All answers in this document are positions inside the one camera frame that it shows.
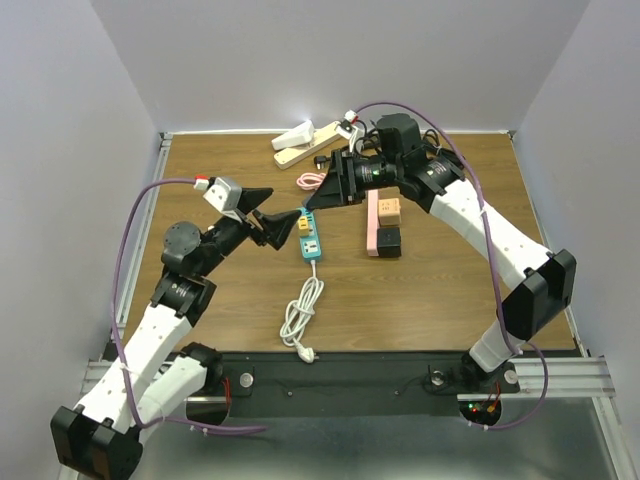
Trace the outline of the black charger block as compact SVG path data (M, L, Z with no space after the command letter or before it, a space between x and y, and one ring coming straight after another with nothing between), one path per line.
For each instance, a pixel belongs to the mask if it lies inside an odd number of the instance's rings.
M397 226L378 228L376 250L380 258L399 258L402 255L400 228Z

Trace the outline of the pink power strip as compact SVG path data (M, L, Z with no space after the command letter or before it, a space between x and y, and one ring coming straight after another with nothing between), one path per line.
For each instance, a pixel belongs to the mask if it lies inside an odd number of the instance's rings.
M366 192L366 202L367 202L366 250L367 250L367 254L370 257L378 256L378 249L377 249L377 232L379 228L378 200L379 200L378 190L369 190Z

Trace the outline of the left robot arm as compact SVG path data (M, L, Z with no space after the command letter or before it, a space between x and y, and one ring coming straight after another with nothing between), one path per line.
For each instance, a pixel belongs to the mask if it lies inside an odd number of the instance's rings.
M222 384L221 354L192 343L160 368L209 306L216 286L209 274L245 240L280 249L301 215L273 215L259 206L273 191L242 188L227 177L185 179L221 217L207 231L191 222L172 225L163 239L162 272L129 341L114 340L117 358L72 408L61 407L50 427L59 462L92 479L128 479L145 443L191 394Z

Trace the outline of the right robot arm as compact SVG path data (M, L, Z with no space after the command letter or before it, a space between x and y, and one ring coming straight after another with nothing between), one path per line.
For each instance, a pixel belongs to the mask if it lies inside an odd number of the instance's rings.
M408 114L385 115L375 130L374 155L334 150L318 158L329 168L304 206L313 211L359 204L369 191L395 187L488 261L493 285L505 284L510 293L497 300L494 323L460 366L463 384L482 390L499 367L570 305L576 258L566 249L552 252L506 220L484 199L462 160L430 153Z

